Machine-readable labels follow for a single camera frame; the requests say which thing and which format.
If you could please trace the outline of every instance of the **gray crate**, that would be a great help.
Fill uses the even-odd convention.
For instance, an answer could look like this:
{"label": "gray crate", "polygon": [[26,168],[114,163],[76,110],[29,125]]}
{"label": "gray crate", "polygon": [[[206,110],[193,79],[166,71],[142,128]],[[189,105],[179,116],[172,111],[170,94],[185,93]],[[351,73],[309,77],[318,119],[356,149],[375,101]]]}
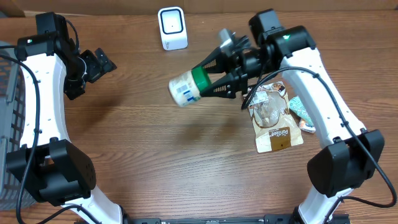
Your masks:
{"label": "gray crate", "polygon": [[[0,49],[0,54],[15,58],[13,49]],[[24,131],[25,85],[19,66],[0,58],[0,210],[16,207],[19,181],[6,170],[6,154],[19,150]],[[22,207],[35,200],[25,190]]]}

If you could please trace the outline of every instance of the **brown label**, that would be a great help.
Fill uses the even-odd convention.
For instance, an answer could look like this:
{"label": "brown label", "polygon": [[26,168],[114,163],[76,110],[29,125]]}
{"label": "brown label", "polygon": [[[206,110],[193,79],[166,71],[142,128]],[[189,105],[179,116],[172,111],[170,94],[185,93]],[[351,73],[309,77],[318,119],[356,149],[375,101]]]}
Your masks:
{"label": "brown label", "polygon": [[271,141],[271,149],[273,151],[286,149],[292,146],[290,142],[290,128],[278,128],[269,130],[269,140]]}

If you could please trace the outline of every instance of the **wooden table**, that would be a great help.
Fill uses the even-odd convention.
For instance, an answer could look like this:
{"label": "wooden table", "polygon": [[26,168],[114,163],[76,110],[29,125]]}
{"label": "wooden table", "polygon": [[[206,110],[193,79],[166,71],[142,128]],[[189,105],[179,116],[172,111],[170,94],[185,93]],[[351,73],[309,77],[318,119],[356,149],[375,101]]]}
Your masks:
{"label": "wooden table", "polygon": [[[250,217],[291,213],[311,186],[306,165],[319,150],[304,144],[258,154],[240,99],[205,98],[178,108],[169,80],[192,68],[219,45],[222,28],[251,33],[254,13],[186,15],[188,49],[166,52],[157,16],[70,17],[81,49],[101,47],[118,66],[74,101],[65,99],[70,139],[94,162],[97,184],[132,217]],[[304,25],[322,53],[341,95],[368,129],[380,129],[386,146],[380,164],[398,187],[398,13],[280,12],[285,27]],[[34,18],[1,19],[0,39],[16,44],[36,34]],[[293,89],[287,86],[289,97]],[[353,195],[390,202],[379,174]],[[43,203],[22,213],[35,223],[59,208]],[[398,209],[349,201],[337,213],[352,223],[397,223]],[[65,212],[54,223],[73,223]],[[15,211],[0,223],[16,223]]]}

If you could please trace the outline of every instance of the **wooden surface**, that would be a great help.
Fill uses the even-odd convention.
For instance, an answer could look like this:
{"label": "wooden surface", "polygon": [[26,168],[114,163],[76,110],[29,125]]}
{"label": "wooden surface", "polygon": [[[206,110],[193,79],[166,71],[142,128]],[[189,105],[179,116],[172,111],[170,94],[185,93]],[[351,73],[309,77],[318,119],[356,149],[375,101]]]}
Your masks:
{"label": "wooden surface", "polygon": [[[315,135],[304,144],[258,154],[240,99],[205,98],[174,105],[168,81],[204,59],[220,29],[249,35],[253,13],[186,15],[188,49],[166,52],[156,16],[70,17],[81,49],[101,47],[118,66],[74,101],[65,100],[70,139],[94,162],[97,184],[132,217],[250,217],[291,213],[311,186],[306,165],[319,150]],[[368,129],[380,129],[386,146],[380,164],[398,187],[398,13],[279,13],[285,27],[304,25],[331,78]],[[34,18],[1,19],[0,39],[15,44],[35,34]],[[293,90],[287,86],[289,98]],[[376,202],[391,196],[379,174],[353,195]],[[28,223],[59,208],[44,203],[24,210]],[[15,211],[0,223],[16,223]],[[348,201],[338,213],[352,223],[397,223],[398,208]],[[72,223],[66,212],[54,223]]]}

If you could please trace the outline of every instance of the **green lid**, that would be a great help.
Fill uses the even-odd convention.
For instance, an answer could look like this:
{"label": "green lid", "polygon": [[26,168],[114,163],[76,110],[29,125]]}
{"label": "green lid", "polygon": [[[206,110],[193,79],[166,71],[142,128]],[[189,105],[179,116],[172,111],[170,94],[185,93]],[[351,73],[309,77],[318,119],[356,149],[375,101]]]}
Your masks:
{"label": "green lid", "polygon": [[204,90],[206,87],[208,87],[211,84],[209,75],[207,74],[206,70],[202,67],[197,67],[192,69],[192,76],[195,83],[197,84],[199,91]]}

